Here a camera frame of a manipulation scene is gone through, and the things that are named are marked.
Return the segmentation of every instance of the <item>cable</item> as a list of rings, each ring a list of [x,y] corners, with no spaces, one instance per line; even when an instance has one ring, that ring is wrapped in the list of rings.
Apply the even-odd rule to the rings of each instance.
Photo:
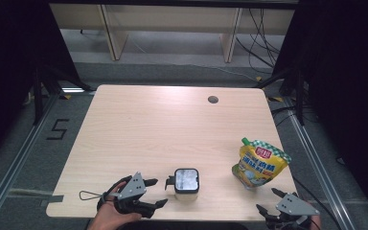
[[[330,210],[328,210],[328,208],[325,207],[325,205],[321,201],[319,201],[319,199],[306,186],[304,186],[303,183],[301,183],[297,178],[295,178],[295,176],[292,176],[292,179],[295,180],[295,182],[297,182],[301,187],[303,187],[303,189],[306,190],[307,193],[309,193],[312,196],[312,198],[315,199],[316,202],[318,202],[319,205],[321,205],[321,207],[325,210],[325,212],[327,212],[328,215],[332,218],[333,222],[336,224],[336,227],[339,230],[341,230],[339,223],[337,222],[334,215],[330,212]]]
[[[293,113],[293,114],[290,114],[290,115],[288,115],[288,116],[286,116],[286,118],[285,119],[283,119],[281,122],[279,122],[277,125],[276,125],[276,127],[277,126],[279,126],[283,121],[285,121],[287,118],[289,118],[289,117],[291,117],[291,116],[294,116],[295,115],[295,113]]]
[[[321,230],[321,228],[318,226],[318,224],[314,220],[310,219],[310,222],[313,223],[313,225],[315,225],[318,230]]]
[[[262,59],[261,57],[259,57],[258,55],[256,55],[255,53],[251,52],[249,49],[247,49],[246,47],[244,47],[244,45],[239,41],[238,38],[236,38],[236,40],[239,42],[239,44],[243,47],[243,49],[249,53],[250,55],[254,56],[255,58],[259,59],[261,62],[263,62],[264,64],[268,65],[270,68],[273,68],[274,66],[270,63],[268,63],[267,61],[265,61],[264,59]]]
[[[94,196],[89,197],[89,198],[82,198],[82,196],[81,196],[82,193],[90,194],[90,195],[94,195]],[[80,196],[80,200],[90,200],[90,199],[95,199],[95,198],[101,197],[101,195],[99,195],[99,194],[94,194],[94,193],[87,192],[87,191],[80,191],[79,196]]]
[[[134,39],[130,39],[132,41],[132,43],[134,44],[134,46],[139,49],[141,52],[143,52],[144,54],[147,54],[148,52],[146,52],[144,49],[142,49],[142,47],[140,47],[135,41]],[[214,67],[214,66],[205,66],[205,65],[196,65],[196,64],[174,64],[174,63],[168,63],[168,62],[156,62],[156,61],[150,61],[151,63],[154,63],[154,64],[167,64],[167,65],[175,65],[175,66],[195,66],[195,67],[201,67],[201,68],[207,68],[207,69],[217,69],[217,70],[220,70],[224,73],[228,73],[228,74],[232,74],[232,75],[239,75],[239,76],[243,76],[243,77],[247,77],[248,79],[252,80],[252,81],[255,81],[255,82],[259,82],[258,80],[255,80],[253,79],[252,77],[250,76],[247,76],[246,74],[241,74],[241,73],[236,73],[236,72],[231,72],[231,71],[228,71],[228,70],[224,70],[224,69],[221,69],[219,67]]]

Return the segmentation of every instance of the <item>yellow bag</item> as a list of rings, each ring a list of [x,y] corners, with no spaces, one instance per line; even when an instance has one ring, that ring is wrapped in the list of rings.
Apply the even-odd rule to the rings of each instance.
[[[232,173],[246,189],[266,184],[278,175],[290,162],[291,157],[269,143],[241,139],[241,160],[232,167]]]

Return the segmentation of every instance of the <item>round hole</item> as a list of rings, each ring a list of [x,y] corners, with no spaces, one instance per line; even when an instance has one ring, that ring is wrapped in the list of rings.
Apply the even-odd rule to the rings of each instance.
[[[218,98],[215,96],[210,96],[208,98],[208,102],[212,103],[212,104],[216,104],[218,102]]]

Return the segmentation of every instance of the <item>metal rail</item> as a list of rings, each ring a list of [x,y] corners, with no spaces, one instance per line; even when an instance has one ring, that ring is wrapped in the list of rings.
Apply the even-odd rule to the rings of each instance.
[[[46,118],[52,109],[53,105],[56,103],[58,99],[58,95],[51,95],[48,99],[44,107],[44,112],[39,120],[39,122],[33,125],[32,130],[29,132],[28,137],[26,138],[25,142],[23,143],[22,147],[20,148],[19,152],[16,154],[11,166],[9,167],[8,171],[6,172],[4,178],[0,183],[0,208],[2,207],[8,192],[11,189],[13,182],[15,181],[16,177],[19,175],[23,165],[25,164],[29,153],[31,152],[35,140],[37,139],[38,134],[42,130]]]
[[[285,98],[285,104],[286,106],[293,106],[293,103],[290,98]],[[343,204],[343,201],[339,193],[337,192],[336,188],[334,187],[334,184],[332,183],[330,177],[328,176],[328,173],[325,170],[324,165],[322,164],[321,159],[319,158],[318,153],[316,152],[316,149],[313,146],[306,129],[300,125],[299,121],[295,116],[290,116],[290,119],[292,121],[295,130],[297,131],[301,143],[304,146],[307,157],[309,158],[312,164],[313,170],[315,171],[316,176],[318,177],[319,183],[321,184],[325,196],[330,202],[331,208],[333,209],[333,212],[335,214],[337,221],[339,222],[341,229],[355,230],[356,228],[349,216],[348,210]]]

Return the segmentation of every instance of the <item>black cable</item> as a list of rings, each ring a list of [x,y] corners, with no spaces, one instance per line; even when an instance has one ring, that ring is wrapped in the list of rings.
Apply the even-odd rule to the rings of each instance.
[[[293,114],[290,114],[290,115],[288,115],[288,116],[286,116],[286,118],[285,119],[283,119],[281,122],[279,122],[277,125],[276,125],[276,127],[277,126],[279,126],[283,121],[285,121],[287,118],[289,118],[289,117],[291,117],[291,116],[294,116],[295,115],[295,113],[293,113]]]
[[[315,225],[318,230],[321,230],[321,228],[318,226],[318,224],[314,220],[310,219],[310,222],[313,223],[313,225]]]
[[[289,110],[289,109],[295,109],[295,106],[281,107],[281,108],[277,108],[277,109],[271,110],[271,115],[275,115],[275,114],[277,114],[279,112],[283,112],[283,111]]]
[[[243,47],[243,49],[249,53],[250,55],[254,56],[255,58],[259,59],[261,62],[263,62],[264,64],[268,65],[270,68],[273,68],[274,66],[270,63],[268,63],[267,61],[265,61],[264,59],[262,59],[261,57],[259,57],[258,55],[256,55],[255,53],[249,51],[249,49],[247,49],[246,47],[244,47],[244,45],[239,41],[238,38],[236,38],[236,40],[239,42],[239,44]]]
[[[276,61],[276,58],[273,56],[273,54],[271,53],[270,48],[268,48],[268,44],[269,42],[267,41],[267,39],[265,39],[265,23],[264,23],[264,16],[265,16],[265,10],[261,9],[261,22],[262,22],[262,32],[260,33],[261,38],[264,42],[265,48],[267,50],[267,54],[268,57],[270,58],[271,63],[274,65],[274,62]]]
[[[265,9],[261,9],[261,20],[262,21],[264,21],[264,14],[265,14]],[[270,42],[268,42],[267,39],[265,38],[265,23],[262,24],[262,31],[263,31],[263,37],[262,37],[262,39],[264,40],[264,43],[265,43],[267,49],[270,50],[270,51],[273,51],[274,50],[275,52],[280,53],[280,50],[278,50],[276,47],[274,47],[273,45],[271,45]]]
[[[82,196],[81,196],[82,193],[90,194],[90,195],[94,195],[94,196],[93,197],[89,197],[89,198],[82,198]],[[99,194],[94,194],[94,193],[87,192],[87,191],[80,191],[79,196],[80,196],[80,200],[90,200],[90,199],[101,197],[101,195],[99,195]]]
[[[266,46],[261,45],[261,44],[256,40],[256,39],[257,39],[257,37],[258,37],[258,35],[260,35],[260,36],[261,36],[261,38],[262,38],[262,40],[265,42],[265,36],[262,36],[262,33],[261,33],[261,27],[264,25],[264,21],[263,21],[262,15],[261,15],[261,22],[260,22],[260,24],[259,24],[259,26],[258,26],[258,24],[257,24],[257,22],[256,22],[256,20],[255,20],[255,17],[253,16],[253,13],[252,13],[252,11],[251,11],[250,9],[249,9],[249,14],[250,14],[250,16],[252,17],[253,23],[255,24],[256,31],[257,31],[255,38],[253,38],[252,34],[250,35],[250,36],[252,37],[252,39],[253,39],[254,43],[258,44],[260,47],[262,47],[262,48],[264,48],[264,49],[268,49],[268,50],[270,50],[270,51],[272,51],[272,52],[275,52],[275,53],[280,53],[280,51],[279,51],[278,49],[276,49],[275,47],[273,47],[273,46],[272,46],[271,44],[269,44],[268,42],[267,42],[267,43],[268,43],[268,44],[269,44],[269,45],[270,45],[274,50],[269,49],[269,48],[267,47],[267,45],[266,45]]]
[[[255,67],[253,67],[252,63],[250,62],[250,53],[249,53],[249,56],[248,56],[248,60],[249,60],[249,66],[252,70],[254,70],[258,73],[261,73],[261,74],[271,74],[271,73],[268,73],[268,72],[265,72],[265,71],[260,71],[260,70],[256,69]]]
[[[319,205],[321,205],[321,207],[325,210],[325,212],[328,213],[328,215],[330,215],[330,217],[332,218],[333,222],[336,224],[336,227],[341,230],[339,223],[337,222],[336,218],[334,217],[334,215],[330,212],[330,210],[328,210],[327,207],[325,207],[325,205],[319,201],[319,199],[306,187],[303,185],[303,183],[301,183],[297,178],[295,178],[295,176],[292,176],[292,179],[295,180],[295,182],[297,182],[301,187],[303,187],[303,189],[305,189],[307,191],[307,193],[309,193],[311,195],[311,197],[313,199],[316,200],[316,202],[318,202]]]
[[[88,220],[88,222],[86,222],[86,225],[85,225],[85,230],[87,230],[88,229],[88,227],[89,227],[89,224],[91,223],[91,219],[89,219]]]

